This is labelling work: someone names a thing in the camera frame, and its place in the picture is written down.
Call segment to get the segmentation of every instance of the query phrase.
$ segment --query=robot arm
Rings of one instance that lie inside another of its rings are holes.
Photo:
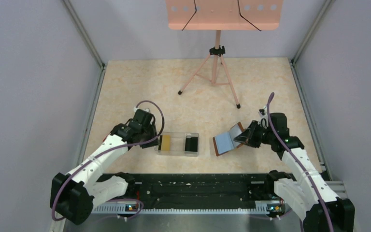
[[[126,193],[128,183],[120,176],[113,176],[103,182],[96,181],[117,158],[131,149],[130,145],[137,145],[157,136],[155,118],[148,110],[135,108],[133,119],[126,124],[115,126],[100,147],[76,168],[66,175],[58,173],[53,178],[51,208],[62,185],[74,174],[55,204],[55,211],[74,224],[83,223],[98,205]],[[141,148],[156,145],[158,139],[141,144]]]
[[[330,218],[334,219],[342,230],[351,231],[355,208],[349,199],[341,199],[324,181],[322,176],[312,165],[304,145],[298,137],[289,135],[286,116],[283,113],[270,114],[271,121],[285,145],[298,158],[305,170],[286,151],[273,133],[267,117],[267,107],[259,110],[260,120],[252,121],[250,126],[234,141],[251,147],[260,147],[261,144],[271,145],[271,149],[290,168],[296,181],[291,176],[271,171],[265,180],[266,192],[281,197],[299,216],[305,231],[329,231],[319,197],[309,177],[316,185],[322,200],[330,211]]]

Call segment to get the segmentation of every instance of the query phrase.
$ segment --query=wall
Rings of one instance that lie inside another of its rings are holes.
[[[371,230],[371,3],[336,1],[298,63],[334,176]]]
[[[203,58],[214,46],[214,31],[169,29],[165,0],[71,2],[106,61]],[[274,31],[224,31],[221,44],[227,57],[292,58],[323,3],[285,0],[281,24]]]
[[[0,231],[48,231],[57,172],[82,140],[99,67],[61,1],[0,0]]]

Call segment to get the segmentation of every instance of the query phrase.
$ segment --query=tripod leg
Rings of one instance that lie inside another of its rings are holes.
[[[217,63],[218,63],[218,56],[214,55],[214,62],[213,62],[213,71],[211,76],[211,84],[217,82]]]
[[[225,64],[224,56],[220,56],[220,59],[221,59],[221,62],[223,63],[224,71],[225,71],[225,74],[227,75],[227,79],[228,79],[229,86],[231,87],[232,95],[234,95],[235,103],[237,104],[237,108],[240,109],[241,105],[238,102],[237,94],[235,94],[234,86],[232,85],[231,77],[229,76],[228,68],[227,68],[227,65]]]
[[[180,91],[178,91],[178,95],[181,95],[184,91],[184,89],[188,86],[188,84],[190,84],[191,80],[194,78],[194,76],[200,71],[200,69],[203,67],[203,65],[205,64],[205,62],[207,62],[208,58],[210,58],[210,54],[207,55],[207,57],[205,58],[205,60],[201,63],[201,65],[199,66],[199,68],[193,73],[193,75],[190,77],[190,79],[187,81],[187,83],[181,88]]]

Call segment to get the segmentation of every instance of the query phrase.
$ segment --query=clear plastic box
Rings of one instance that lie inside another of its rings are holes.
[[[182,132],[163,132],[160,145],[154,150],[164,156],[198,156],[199,134]]]

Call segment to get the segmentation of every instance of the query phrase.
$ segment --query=tripod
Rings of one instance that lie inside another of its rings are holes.
[[[206,79],[206,80],[210,81],[211,84],[214,85],[214,86],[229,85],[229,87],[231,88],[231,91],[232,91],[232,95],[234,95],[235,104],[237,105],[237,108],[240,109],[241,105],[238,102],[237,94],[235,94],[234,86],[232,85],[231,77],[229,76],[227,65],[225,64],[225,60],[224,60],[224,56],[223,56],[225,54],[225,47],[222,46],[222,48],[221,48],[220,37],[221,37],[221,31],[217,30],[216,35],[215,35],[215,47],[210,49],[210,53],[207,55],[207,57],[202,62],[202,64],[199,66],[199,68],[193,73],[193,75],[190,77],[190,79],[187,81],[187,83],[181,88],[180,91],[178,91],[178,95],[181,95],[183,93],[184,89],[188,86],[188,84],[190,84],[191,80],[193,80],[193,78],[195,76],[199,76],[203,79]],[[207,60],[213,55],[214,55],[213,71],[212,71],[211,79],[209,79],[205,76],[202,76],[202,75],[198,74],[198,72],[203,67],[203,65],[207,62]],[[225,74],[227,76],[228,83],[217,83],[218,57],[220,57],[220,59],[221,59],[221,64],[224,67],[224,71],[225,71]]]

